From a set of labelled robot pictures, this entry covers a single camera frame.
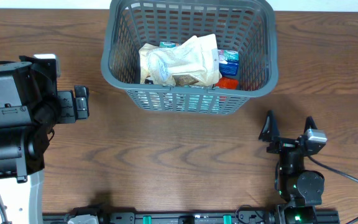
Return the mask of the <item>orange spaghetti packet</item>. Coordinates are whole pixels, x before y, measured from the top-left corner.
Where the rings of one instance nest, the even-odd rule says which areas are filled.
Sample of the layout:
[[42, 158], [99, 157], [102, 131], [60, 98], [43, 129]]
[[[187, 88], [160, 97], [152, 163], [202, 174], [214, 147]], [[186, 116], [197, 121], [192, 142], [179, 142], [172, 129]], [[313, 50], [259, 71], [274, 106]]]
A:
[[227, 90], [236, 90], [239, 81], [233, 78], [222, 77], [219, 81], [214, 84], [214, 89], [227, 89]]

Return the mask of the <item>grey plastic laundry basket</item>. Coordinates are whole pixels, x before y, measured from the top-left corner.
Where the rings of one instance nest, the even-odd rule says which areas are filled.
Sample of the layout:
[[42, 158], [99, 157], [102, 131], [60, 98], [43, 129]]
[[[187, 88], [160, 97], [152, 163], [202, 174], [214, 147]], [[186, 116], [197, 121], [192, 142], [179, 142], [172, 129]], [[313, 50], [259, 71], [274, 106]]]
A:
[[[139, 49], [214, 34], [239, 54], [235, 89], [143, 84]], [[144, 110], [232, 114], [278, 82], [275, 13], [265, 0], [116, 0], [109, 8], [101, 73]]]

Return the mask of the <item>brown and cream snack pouch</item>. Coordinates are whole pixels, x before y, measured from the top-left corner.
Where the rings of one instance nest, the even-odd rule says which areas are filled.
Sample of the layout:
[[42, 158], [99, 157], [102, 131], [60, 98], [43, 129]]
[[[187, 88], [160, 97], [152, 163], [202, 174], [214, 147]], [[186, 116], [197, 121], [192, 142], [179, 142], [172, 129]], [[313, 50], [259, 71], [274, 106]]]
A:
[[[174, 75], [173, 80], [175, 81], [174, 86], [188, 86], [188, 85], [194, 85], [195, 83], [198, 83], [199, 81], [189, 75]], [[144, 80], [144, 84], [155, 84], [152, 77], [147, 77]]]

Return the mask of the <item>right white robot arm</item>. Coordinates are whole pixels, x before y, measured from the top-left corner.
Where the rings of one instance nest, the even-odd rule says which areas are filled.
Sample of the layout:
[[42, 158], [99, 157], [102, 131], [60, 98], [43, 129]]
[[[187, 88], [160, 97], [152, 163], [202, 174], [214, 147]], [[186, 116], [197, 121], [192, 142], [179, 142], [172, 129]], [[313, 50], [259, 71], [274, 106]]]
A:
[[273, 111], [269, 110], [259, 139], [268, 143], [268, 153], [279, 155], [275, 189], [285, 201], [265, 213], [265, 223], [316, 223], [315, 206], [322, 204], [324, 176], [305, 169], [304, 159], [317, 154], [326, 145], [325, 132], [319, 130], [309, 116], [303, 134], [296, 139], [284, 138]]

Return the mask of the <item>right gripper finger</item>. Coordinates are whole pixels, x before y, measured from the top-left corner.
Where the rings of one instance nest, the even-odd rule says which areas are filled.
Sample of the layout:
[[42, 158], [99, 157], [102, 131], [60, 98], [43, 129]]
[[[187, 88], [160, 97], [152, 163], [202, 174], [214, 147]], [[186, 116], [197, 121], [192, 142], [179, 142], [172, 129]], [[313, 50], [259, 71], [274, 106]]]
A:
[[314, 122], [314, 119], [312, 116], [308, 116], [305, 121], [305, 128], [304, 128], [304, 134], [306, 134], [309, 130], [316, 130], [317, 126]]
[[263, 142], [273, 142], [279, 136], [280, 131], [278, 128], [277, 120], [275, 119], [274, 112], [273, 110], [268, 110], [265, 124], [259, 135], [259, 140]]

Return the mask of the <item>mint green wipes packet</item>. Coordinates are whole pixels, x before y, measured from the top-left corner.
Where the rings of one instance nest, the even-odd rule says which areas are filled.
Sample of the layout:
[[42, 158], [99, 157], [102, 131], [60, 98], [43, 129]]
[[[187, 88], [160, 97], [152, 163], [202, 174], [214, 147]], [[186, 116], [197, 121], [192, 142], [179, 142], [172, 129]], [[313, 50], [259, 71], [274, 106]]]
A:
[[218, 113], [219, 98], [211, 95], [177, 94], [176, 110], [189, 113]]

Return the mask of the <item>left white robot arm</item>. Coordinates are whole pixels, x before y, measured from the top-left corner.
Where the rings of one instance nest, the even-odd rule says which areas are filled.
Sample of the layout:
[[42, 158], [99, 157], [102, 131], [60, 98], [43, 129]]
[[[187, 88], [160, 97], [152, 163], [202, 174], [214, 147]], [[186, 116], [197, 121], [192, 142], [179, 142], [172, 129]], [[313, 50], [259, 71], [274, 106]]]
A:
[[87, 119], [89, 89], [60, 91], [54, 54], [0, 61], [0, 223], [42, 223], [44, 153], [54, 127]]

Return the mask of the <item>blue tissue multipack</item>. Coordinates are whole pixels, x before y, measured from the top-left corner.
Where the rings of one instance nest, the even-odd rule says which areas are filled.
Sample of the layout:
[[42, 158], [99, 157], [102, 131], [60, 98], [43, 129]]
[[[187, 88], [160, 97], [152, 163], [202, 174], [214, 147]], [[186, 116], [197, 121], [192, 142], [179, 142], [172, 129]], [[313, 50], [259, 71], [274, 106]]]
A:
[[214, 35], [194, 35], [172, 48], [161, 46], [149, 52], [148, 60], [158, 62], [158, 72], [164, 80], [189, 75], [201, 82], [216, 83], [221, 75], [236, 75], [239, 67], [239, 54], [218, 49]]

